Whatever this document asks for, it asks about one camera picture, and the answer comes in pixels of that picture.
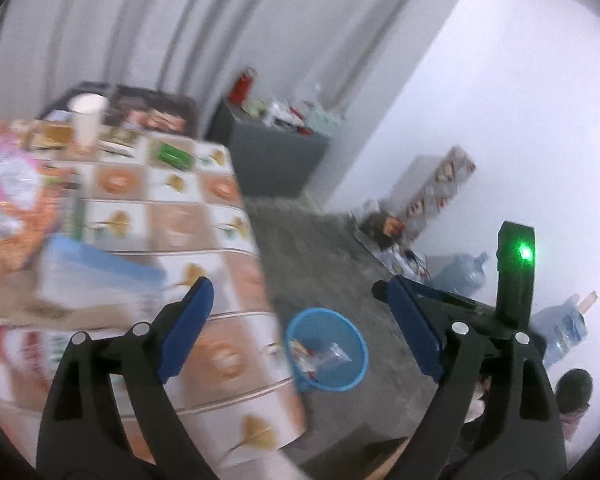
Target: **blue plastic basket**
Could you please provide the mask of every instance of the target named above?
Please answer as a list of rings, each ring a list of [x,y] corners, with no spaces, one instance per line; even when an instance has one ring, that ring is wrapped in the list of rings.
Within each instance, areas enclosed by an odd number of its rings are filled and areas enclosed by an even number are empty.
[[[318,370],[313,380],[300,371],[291,357],[289,344],[294,339],[316,353],[336,343],[351,361],[330,370]],[[315,388],[345,392],[360,383],[369,366],[369,352],[362,334],[346,317],[328,308],[309,308],[295,316],[286,330],[285,346],[302,391]]]

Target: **paper cup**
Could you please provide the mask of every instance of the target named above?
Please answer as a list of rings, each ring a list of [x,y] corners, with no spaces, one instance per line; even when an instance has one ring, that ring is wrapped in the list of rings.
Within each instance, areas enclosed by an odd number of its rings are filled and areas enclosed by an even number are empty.
[[[74,142],[80,148],[90,148],[98,140],[104,112],[109,100],[99,94],[80,94],[69,101],[74,124]]]

